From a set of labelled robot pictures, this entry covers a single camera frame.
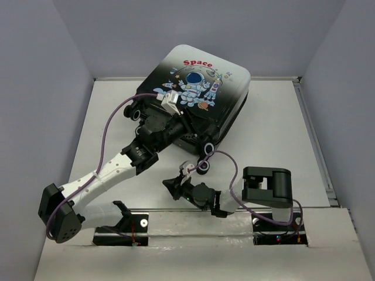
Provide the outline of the black space-print kids suitcase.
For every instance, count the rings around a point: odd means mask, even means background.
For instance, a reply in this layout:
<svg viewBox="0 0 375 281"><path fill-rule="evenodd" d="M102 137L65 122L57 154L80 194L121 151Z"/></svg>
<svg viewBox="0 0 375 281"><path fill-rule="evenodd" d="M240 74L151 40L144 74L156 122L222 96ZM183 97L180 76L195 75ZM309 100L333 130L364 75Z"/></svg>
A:
<svg viewBox="0 0 375 281"><path fill-rule="evenodd" d="M206 174L210 168L207 155L219 146L240 113L250 81L246 68L181 44L139 85L137 98L125 107L124 116L139 122L137 136L147 117L159 115L166 121L172 116L162 108L157 94L177 91L176 106L181 112L190 112L195 133L172 144L198 156L197 172Z"/></svg>

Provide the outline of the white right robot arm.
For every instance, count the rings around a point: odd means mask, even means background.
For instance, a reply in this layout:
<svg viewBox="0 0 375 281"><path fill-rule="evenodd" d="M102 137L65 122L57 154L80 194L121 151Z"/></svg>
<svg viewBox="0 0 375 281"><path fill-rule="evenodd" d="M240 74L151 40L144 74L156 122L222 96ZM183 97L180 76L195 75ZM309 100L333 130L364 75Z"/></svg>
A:
<svg viewBox="0 0 375 281"><path fill-rule="evenodd" d="M226 218L240 206L255 217L271 223L275 229L284 229L293 222L291 171L273 167L245 167L242 179L232 180L225 191L217 191L205 183L191 183L192 164L180 166L179 175L162 181L174 200L184 198L202 211ZM245 206L253 203L277 209L267 218Z"/></svg>

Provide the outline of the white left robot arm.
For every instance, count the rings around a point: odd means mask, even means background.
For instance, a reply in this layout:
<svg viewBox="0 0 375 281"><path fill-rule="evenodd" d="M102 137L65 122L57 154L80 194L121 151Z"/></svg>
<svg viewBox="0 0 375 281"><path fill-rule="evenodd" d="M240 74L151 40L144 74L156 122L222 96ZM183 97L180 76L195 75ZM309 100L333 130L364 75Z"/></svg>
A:
<svg viewBox="0 0 375 281"><path fill-rule="evenodd" d="M57 187L42 191L38 215L46 226L46 236L61 244L74 237L87 222L85 207L118 183L131 179L154 165L174 141L194 132L192 115L184 110L164 121L159 115L147 117L135 139L110 161L101 157L95 171Z"/></svg>

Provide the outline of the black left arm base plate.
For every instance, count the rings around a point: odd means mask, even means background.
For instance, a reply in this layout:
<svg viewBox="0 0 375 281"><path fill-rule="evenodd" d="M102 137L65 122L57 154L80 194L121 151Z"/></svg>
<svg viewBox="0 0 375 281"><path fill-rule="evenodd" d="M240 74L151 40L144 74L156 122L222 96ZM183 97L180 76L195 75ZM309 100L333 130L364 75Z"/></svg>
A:
<svg viewBox="0 0 375 281"><path fill-rule="evenodd" d="M115 226L105 225L94 231L95 246L148 246L149 213L133 213L121 201L113 201L122 218Z"/></svg>

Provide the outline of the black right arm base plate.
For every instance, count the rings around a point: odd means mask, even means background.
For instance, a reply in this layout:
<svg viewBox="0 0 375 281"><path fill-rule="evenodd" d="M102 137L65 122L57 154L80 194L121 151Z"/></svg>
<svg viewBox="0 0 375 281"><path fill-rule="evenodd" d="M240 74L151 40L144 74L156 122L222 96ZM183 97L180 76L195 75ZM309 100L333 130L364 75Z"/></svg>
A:
<svg viewBox="0 0 375 281"><path fill-rule="evenodd" d="M299 228L301 213L294 213L291 225L274 225L251 216L253 223L253 244L255 246L271 245L308 245L304 224Z"/></svg>

